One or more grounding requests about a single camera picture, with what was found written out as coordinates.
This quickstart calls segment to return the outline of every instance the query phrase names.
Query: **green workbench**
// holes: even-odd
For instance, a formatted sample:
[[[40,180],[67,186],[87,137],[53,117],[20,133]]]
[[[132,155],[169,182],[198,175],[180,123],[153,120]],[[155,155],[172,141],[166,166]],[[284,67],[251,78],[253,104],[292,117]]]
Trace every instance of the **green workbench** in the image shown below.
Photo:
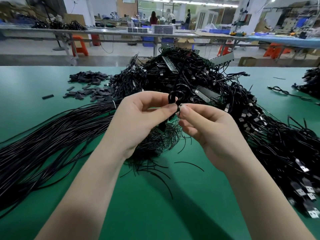
[[[31,128],[49,117],[89,103],[89,98],[63,99],[70,74],[80,71],[100,71],[117,74],[124,67],[61,67],[61,66],[1,66],[0,67],[0,141]],[[258,104],[281,121],[291,115],[298,122],[306,118],[308,127],[320,135],[320,106],[297,97],[281,95],[267,89],[279,86],[293,94],[291,88],[302,84],[306,68],[229,67],[227,73],[245,71],[251,76],[241,77]],[[273,77],[286,78],[279,80]],[[42,100],[42,96],[54,94]],[[110,202],[100,239],[250,239],[241,211],[224,174],[207,160],[200,145],[193,140],[181,140],[169,152],[163,153],[158,163],[171,179],[163,177],[166,186],[156,177],[141,172],[130,172],[119,178]],[[200,169],[186,163],[194,163]],[[85,162],[81,159],[74,170],[61,182],[31,193],[16,209],[0,219],[0,238],[33,239],[53,212],[75,175]],[[124,165],[120,175],[128,172]],[[320,239],[320,219],[299,214],[303,222]]]

